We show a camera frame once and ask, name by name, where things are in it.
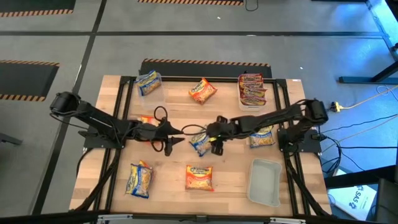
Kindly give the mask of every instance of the wooden table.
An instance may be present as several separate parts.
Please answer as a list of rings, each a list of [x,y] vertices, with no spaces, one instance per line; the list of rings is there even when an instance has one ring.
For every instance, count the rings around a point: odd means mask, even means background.
[[[109,114],[113,113],[120,76],[106,75],[103,78],[96,107]],[[212,83],[218,92],[204,105],[194,102],[188,90],[196,83],[163,82],[165,103],[172,126],[181,129],[187,124],[206,125],[215,121],[218,115],[233,118],[245,114],[257,115],[258,112],[243,112],[238,108],[237,88],[234,83]],[[289,98],[292,103],[304,99],[300,80],[287,80]],[[267,106],[261,113],[275,111],[275,100],[272,86],[264,85]],[[283,94],[279,90],[282,107]],[[133,89],[129,108],[129,119],[143,115],[153,115],[152,110],[145,110]],[[122,116],[125,97],[122,98],[119,118]],[[276,140],[277,125],[274,126],[273,137]],[[195,132],[192,128],[186,132]],[[128,141],[122,150],[114,189],[111,212],[114,213],[158,213],[158,214],[195,214],[195,215],[244,215],[244,216],[292,216],[287,176],[283,155],[277,143],[272,146],[250,149],[247,139],[228,141],[224,144],[224,154],[216,156],[208,153],[204,157],[198,154],[186,140],[174,145],[171,156],[163,152],[155,152],[147,142]],[[315,200],[327,212],[331,212],[323,181],[319,159],[312,153],[301,153],[301,161],[305,183]],[[98,182],[103,161],[104,150],[92,150],[82,161],[73,191],[70,208],[76,208],[89,195]],[[280,175],[279,198],[280,207],[268,207],[251,202],[246,198],[249,168],[255,158],[276,161],[282,164]],[[146,161],[155,170],[149,191],[149,199],[125,194],[126,183],[130,174],[130,164]],[[185,190],[186,165],[198,167],[213,166],[214,192]],[[303,213],[299,189],[295,188],[300,213]],[[103,190],[100,208],[104,208],[108,192],[106,185]]]

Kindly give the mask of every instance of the plastic container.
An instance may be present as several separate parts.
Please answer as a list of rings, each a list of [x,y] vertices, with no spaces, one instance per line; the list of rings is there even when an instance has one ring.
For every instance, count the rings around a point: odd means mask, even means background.
[[[160,75],[159,72],[157,72],[156,74],[157,74],[157,78],[159,78],[159,80],[160,80],[160,86],[157,87],[155,90],[148,93],[147,95],[142,95],[138,86],[137,86],[137,88],[135,88],[135,89],[137,89],[137,94],[141,101],[142,107],[147,110],[154,110],[158,106],[165,106],[165,94],[164,94],[164,89],[163,89],[163,84],[162,84],[162,76]],[[146,75],[138,76],[134,83],[137,83],[137,80],[139,80],[139,77],[143,77]]]
[[[238,84],[236,86],[238,88],[238,105],[239,105],[239,109],[241,109],[241,111],[261,111],[261,110],[264,110],[266,108],[266,104],[267,103],[265,103],[262,106],[247,106],[247,105],[243,105],[242,102],[241,102],[241,94],[240,94],[240,90],[239,90],[239,82],[238,82]]]
[[[279,207],[279,176],[282,166],[265,159],[254,159],[251,165],[247,197],[252,202]]]

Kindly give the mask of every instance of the concrete floor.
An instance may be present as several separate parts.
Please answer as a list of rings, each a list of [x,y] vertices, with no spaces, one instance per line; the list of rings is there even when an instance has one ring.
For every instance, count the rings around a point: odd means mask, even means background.
[[[0,18],[0,32],[90,31],[100,3],[100,0],[78,1],[75,12],[70,15]],[[112,0],[108,1],[99,26],[99,31],[188,30],[378,32],[363,3],[309,0],[260,1],[255,12],[246,12],[239,6]],[[0,217],[26,215],[30,211],[59,125],[48,116],[49,104],[55,93],[72,89],[87,41],[85,36],[0,36],[0,60],[61,63],[43,103],[0,101],[0,132],[24,140],[19,147],[0,144]],[[338,101],[343,106],[375,95],[377,85],[342,85],[336,82],[338,77],[370,77],[394,61],[379,37],[101,36],[95,39],[80,96],[94,104],[103,75],[136,75],[144,58],[266,62],[271,64],[274,78],[302,79],[307,98],[317,98],[326,104]],[[398,102],[391,94],[380,96],[355,109],[330,113],[330,121],[322,130],[389,116],[397,113],[397,109]],[[341,139],[375,124],[328,135]],[[396,146],[397,125],[398,119],[378,130],[343,141],[341,145]],[[323,149],[329,144],[322,142]],[[82,145],[83,138],[77,134],[77,129],[69,127],[44,213],[68,210]],[[393,149],[345,149],[345,154],[363,169],[388,166],[395,163],[396,158]],[[332,148],[322,158],[329,160],[336,155],[337,150]],[[342,159],[341,167],[359,171],[347,158]]]

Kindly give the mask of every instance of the metal bracket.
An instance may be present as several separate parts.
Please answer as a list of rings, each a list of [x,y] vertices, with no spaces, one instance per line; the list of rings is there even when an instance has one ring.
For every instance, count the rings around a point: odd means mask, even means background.
[[[197,222],[200,223],[208,222],[207,215],[197,215]]]
[[[270,223],[275,224],[305,224],[305,220],[298,220],[293,218],[272,218]]]
[[[286,79],[277,78],[277,79],[275,79],[275,81],[276,81],[276,83],[278,83],[278,85],[280,85],[280,87],[287,88]]]
[[[104,224],[105,221],[126,220],[130,218],[132,219],[132,214],[98,215],[97,224]]]
[[[120,85],[125,85],[125,84],[129,83],[130,79],[131,79],[130,76],[122,76],[122,77],[120,77],[119,84]]]
[[[318,132],[314,129],[310,129],[305,133],[303,142],[291,145],[291,143],[285,140],[286,129],[278,129],[279,150],[281,152],[314,152],[319,154],[322,152],[320,142],[312,139],[312,134],[318,134]]]
[[[97,130],[93,127],[89,127],[88,131],[91,133],[97,132]],[[98,149],[122,149],[126,145],[126,140],[122,142],[122,145],[119,145],[116,142],[109,141],[101,136],[86,136],[84,147],[86,148],[98,148]]]

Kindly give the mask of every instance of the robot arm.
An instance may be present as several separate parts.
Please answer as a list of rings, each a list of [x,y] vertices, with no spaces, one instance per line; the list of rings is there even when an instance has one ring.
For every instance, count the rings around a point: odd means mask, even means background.
[[[244,139],[258,132],[261,128],[291,119],[298,121],[298,123],[286,129],[283,141],[279,144],[300,142],[310,128],[327,122],[328,115],[321,101],[300,100],[283,110],[260,116],[240,116],[230,119],[229,122],[226,118],[218,116],[217,122],[209,124],[206,129],[207,135],[211,138],[211,151],[220,156],[223,154],[223,141]]]
[[[155,109],[155,114],[159,108],[165,110],[162,106],[158,106]],[[167,112],[166,117],[161,119],[156,118],[156,115],[154,115],[155,119],[160,122],[158,126],[138,120],[121,120],[95,108],[86,101],[80,100],[78,95],[70,92],[58,93],[50,109],[55,116],[74,117],[96,129],[94,133],[79,131],[79,134],[83,137],[98,136],[118,148],[124,147],[126,139],[150,142],[161,141],[161,149],[156,149],[153,144],[152,147],[158,152],[164,150],[165,155],[169,156],[172,152],[172,146],[183,140],[183,138],[169,138],[169,135],[183,133],[173,128],[170,122],[167,121]]]

